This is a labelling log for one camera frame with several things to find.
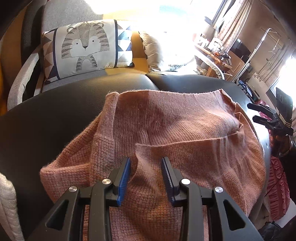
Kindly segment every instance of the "black leather seat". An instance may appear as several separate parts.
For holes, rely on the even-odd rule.
[[[106,94],[139,89],[202,93],[220,88],[238,102],[249,117],[256,114],[247,109],[249,99],[233,83],[198,75],[159,72],[78,81],[28,99],[0,117],[0,172],[14,184],[25,239],[53,205],[40,182],[39,170],[54,160],[100,113]],[[268,132],[263,126],[255,128],[265,150],[266,170],[269,170]],[[257,217],[262,200],[261,197],[258,207],[254,206],[251,220],[252,215]]]

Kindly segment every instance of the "tiger illustration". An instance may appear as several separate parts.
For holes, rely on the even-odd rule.
[[[82,23],[69,27],[62,45],[62,59],[79,57],[76,71],[82,69],[82,63],[89,60],[92,68],[97,68],[94,53],[109,50],[109,41],[103,23]]]

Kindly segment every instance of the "pillow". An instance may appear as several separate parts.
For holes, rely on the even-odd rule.
[[[132,66],[128,21],[76,23],[42,34],[44,73],[53,82],[90,71]]]
[[[190,37],[174,32],[140,32],[149,72],[175,71],[194,58],[194,43]]]

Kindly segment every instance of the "white knitted cloth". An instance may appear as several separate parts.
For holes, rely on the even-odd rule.
[[[0,173],[0,224],[12,241],[24,241],[20,221],[17,215],[15,188]]]

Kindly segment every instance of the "sweater sleeve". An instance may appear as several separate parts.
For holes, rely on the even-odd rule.
[[[294,142],[289,153],[280,157],[280,161],[286,174],[290,198],[296,203],[296,145]]]

